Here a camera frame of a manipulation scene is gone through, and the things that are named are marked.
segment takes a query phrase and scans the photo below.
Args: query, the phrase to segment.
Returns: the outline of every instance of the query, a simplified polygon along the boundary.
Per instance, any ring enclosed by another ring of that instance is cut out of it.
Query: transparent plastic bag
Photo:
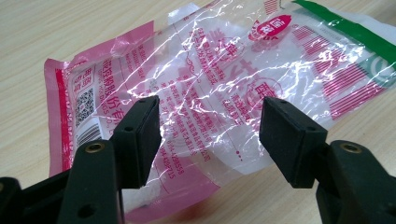
[[[353,23],[316,4],[279,4],[214,1],[155,35],[149,23],[70,63],[48,60],[63,143],[51,137],[52,173],[79,145],[108,139],[134,102],[159,95],[163,141],[148,184],[123,191],[126,219],[150,221],[272,164],[259,141],[264,96],[330,128],[393,85],[396,59],[382,48],[394,45],[363,27],[346,32]]]

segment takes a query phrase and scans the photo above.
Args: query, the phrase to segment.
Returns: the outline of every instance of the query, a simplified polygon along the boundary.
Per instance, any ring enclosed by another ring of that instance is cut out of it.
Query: metal screw
[[[85,151],[88,153],[96,153],[104,148],[105,148],[105,144],[103,143],[93,143],[85,147]]]
[[[340,145],[340,147],[347,152],[358,153],[358,154],[361,153],[360,147],[349,144],[349,143],[343,143]]]

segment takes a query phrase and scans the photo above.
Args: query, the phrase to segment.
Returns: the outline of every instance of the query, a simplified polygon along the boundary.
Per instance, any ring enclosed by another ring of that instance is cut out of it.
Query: crumpled plastic film
[[[61,105],[49,112],[64,121],[52,164],[69,168],[78,146],[108,139],[134,102],[159,95],[163,141],[148,183],[123,191],[126,219],[146,222],[272,164],[259,141],[264,96],[330,128],[393,85],[394,61],[340,31],[345,18],[301,2],[214,1],[155,34],[148,23],[72,62],[48,60],[49,101]]]

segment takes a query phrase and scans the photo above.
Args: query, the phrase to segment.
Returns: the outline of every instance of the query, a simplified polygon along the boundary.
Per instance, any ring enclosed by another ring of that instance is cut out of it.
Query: red stripe
[[[307,36],[312,35],[314,32],[308,27],[303,26],[302,28],[293,31],[293,33],[297,37],[297,39],[302,40]]]
[[[328,44],[329,41],[327,39],[323,38],[322,36],[317,36],[303,44],[303,46],[308,54],[313,54],[321,49],[324,49]]]
[[[364,77],[364,71],[362,71],[356,64],[353,64],[347,69],[343,69],[334,73],[333,79],[324,84],[324,92],[326,96],[330,98],[339,91],[350,87]]]
[[[315,67],[320,74],[326,70],[331,71],[339,64],[340,57],[341,52],[336,49],[330,52],[328,58],[316,58]]]
[[[64,87],[63,71],[61,69],[55,70],[56,80],[59,89],[59,105],[61,112],[61,138],[62,138],[62,168],[63,170],[70,169],[70,139],[68,133],[67,121],[67,105],[66,105],[66,89]]]
[[[345,113],[355,109],[359,105],[364,104],[368,100],[380,94],[384,89],[371,82],[370,84],[352,92],[348,96],[331,104],[332,119],[338,119]]]

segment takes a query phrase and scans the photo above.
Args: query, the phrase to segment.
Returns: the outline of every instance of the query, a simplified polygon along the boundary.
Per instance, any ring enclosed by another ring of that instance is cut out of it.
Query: wood grain surface
[[[17,177],[26,188],[49,175],[47,58],[69,61],[190,1],[1,1],[0,176]],[[192,2],[201,7],[210,1]],[[394,0],[316,2],[396,25]],[[330,129],[328,142],[362,144],[396,175],[395,99],[396,91],[388,91],[346,116]],[[273,165],[155,223],[320,223],[320,216],[315,189],[292,189]]]

